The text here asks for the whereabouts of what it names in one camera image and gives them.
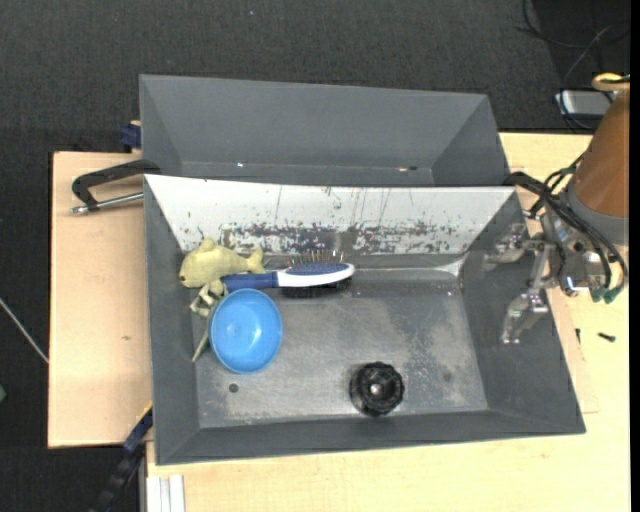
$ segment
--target screw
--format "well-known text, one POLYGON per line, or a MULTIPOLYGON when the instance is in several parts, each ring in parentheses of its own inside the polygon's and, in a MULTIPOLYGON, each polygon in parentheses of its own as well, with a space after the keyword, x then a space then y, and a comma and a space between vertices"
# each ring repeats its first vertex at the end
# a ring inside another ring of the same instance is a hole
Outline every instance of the screw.
POLYGON ((600 336, 601 338, 604 338, 609 343, 613 343, 614 341, 616 341, 616 337, 615 336, 611 336, 610 334, 605 334, 603 332, 599 332, 598 336, 600 336))

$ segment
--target orange object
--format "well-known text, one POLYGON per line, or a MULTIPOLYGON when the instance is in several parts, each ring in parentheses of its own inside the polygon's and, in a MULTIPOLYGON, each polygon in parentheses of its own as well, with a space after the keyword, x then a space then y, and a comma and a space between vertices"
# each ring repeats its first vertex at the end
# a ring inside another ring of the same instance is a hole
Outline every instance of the orange object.
POLYGON ((609 107, 573 178, 584 206, 620 218, 629 216, 630 95, 621 91, 609 107))

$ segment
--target black round knob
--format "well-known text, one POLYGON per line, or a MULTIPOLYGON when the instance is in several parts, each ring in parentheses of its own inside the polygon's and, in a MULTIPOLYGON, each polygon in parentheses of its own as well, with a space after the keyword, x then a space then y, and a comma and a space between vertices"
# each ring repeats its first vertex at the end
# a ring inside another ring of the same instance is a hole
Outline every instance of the black round knob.
POLYGON ((402 376, 390 364, 365 364, 351 377, 349 394, 360 412, 368 416, 383 416, 402 402, 402 376))

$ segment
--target black clamp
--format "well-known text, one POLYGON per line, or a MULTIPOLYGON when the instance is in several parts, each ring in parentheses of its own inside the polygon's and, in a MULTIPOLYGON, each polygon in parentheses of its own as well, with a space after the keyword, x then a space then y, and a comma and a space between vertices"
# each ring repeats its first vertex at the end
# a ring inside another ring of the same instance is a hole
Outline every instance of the black clamp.
POLYGON ((139 192, 99 202, 89 191, 91 187, 129 178, 130 176, 135 176, 137 174, 160 174, 160 168, 149 160, 136 160, 135 162, 128 162, 126 164, 116 165, 115 167, 109 167, 108 169, 101 169, 99 171, 78 176, 71 185, 71 190, 78 199, 84 203, 84 206, 71 208, 70 212, 95 212, 108 206, 115 206, 117 204, 134 201, 136 199, 142 199, 142 192, 139 192))

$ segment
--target gray carpet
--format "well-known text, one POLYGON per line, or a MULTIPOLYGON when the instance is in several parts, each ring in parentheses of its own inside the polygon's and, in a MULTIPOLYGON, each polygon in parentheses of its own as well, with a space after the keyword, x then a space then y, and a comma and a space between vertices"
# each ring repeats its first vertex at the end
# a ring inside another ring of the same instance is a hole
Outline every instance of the gray carpet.
MULTIPOLYGON (((585 45, 630 18, 628 0, 593 3, 537 0, 529 12, 585 45)), ((583 52, 520 30, 517 0, 0 0, 0 23, 0 296, 45 347, 48 153, 122 151, 140 73, 482 92, 501 130, 563 132, 552 97, 583 52)), ((614 28, 605 35, 625 25, 614 28)), ((571 84, 628 72, 629 40, 594 45, 571 84)), ((47 368, 2 311, 0 384, 0 511, 86 510, 118 451, 46 450, 47 368)), ((135 501, 129 491, 116 510, 135 501)))

